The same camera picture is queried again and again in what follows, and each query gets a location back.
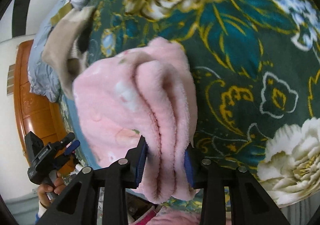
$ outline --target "white wall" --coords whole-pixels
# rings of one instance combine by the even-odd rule
[[[4,200],[31,193],[37,187],[28,179],[29,166],[18,135],[13,95],[6,95],[8,69],[16,61],[16,47],[33,38],[23,36],[0,43],[0,194]]]

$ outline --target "beige cloth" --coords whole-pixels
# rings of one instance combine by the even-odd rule
[[[81,11],[72,9],[52,30],[42,53],[43,62],[57,72],[61,88],[71,100],[72,83],[87,67],[87,52],[82,54],[77,49],[77,39],[94,10],[95,7],[84,7]]]

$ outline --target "blue trigger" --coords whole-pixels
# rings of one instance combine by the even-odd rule
[[[79,140],[75,140],[74,142],[72,142],[72,144],[70,146],[67,147],[67,149],[65,150],[65,152],[63,153],[65,156],[69,156],[72,154],[73,151],[76,150],[77,147],[80,146],[80,141]]]

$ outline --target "pink fleece towel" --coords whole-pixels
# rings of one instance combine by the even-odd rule
[[[164,38],[99,60],[74,81],[80,126],[98,164],[107,167],[146,138],[138,192],[153,203],[191,200],[184,153],[196,130],[196,92],[187,57]]]

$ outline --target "human hand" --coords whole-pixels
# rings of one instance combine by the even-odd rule
[[[39,197],[39,201],[44,207],[49,207],[51,203],[46,193],[54,191],[56,194],[59,195],[66,187],[66,185],[64,184],[63,178],[61,177],[61,174],[57,172],[57,175],[58,175],[58,178],[53,183],[54,186],[56,187],[54,190],[50,185],[47,185],[47,184],[41,184],[38,187],[37,194]]]

